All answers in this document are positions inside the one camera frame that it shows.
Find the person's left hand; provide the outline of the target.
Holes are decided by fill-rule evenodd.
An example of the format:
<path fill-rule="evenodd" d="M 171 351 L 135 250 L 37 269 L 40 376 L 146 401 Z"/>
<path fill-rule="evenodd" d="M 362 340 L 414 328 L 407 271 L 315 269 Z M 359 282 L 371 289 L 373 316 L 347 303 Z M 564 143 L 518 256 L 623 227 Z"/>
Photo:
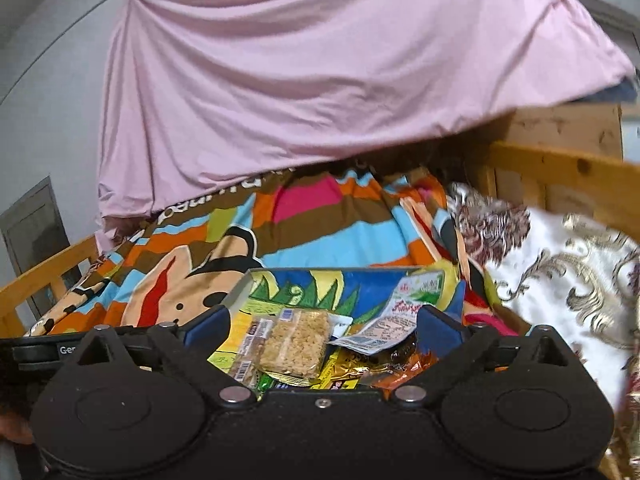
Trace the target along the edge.
<path fill-rule="evenodd" d="M 0 408 L 0 437 L 20 445 L 32 445 L 34 436 L 28 421 L 15 413 L 8 404 L 1 404 Z"/>

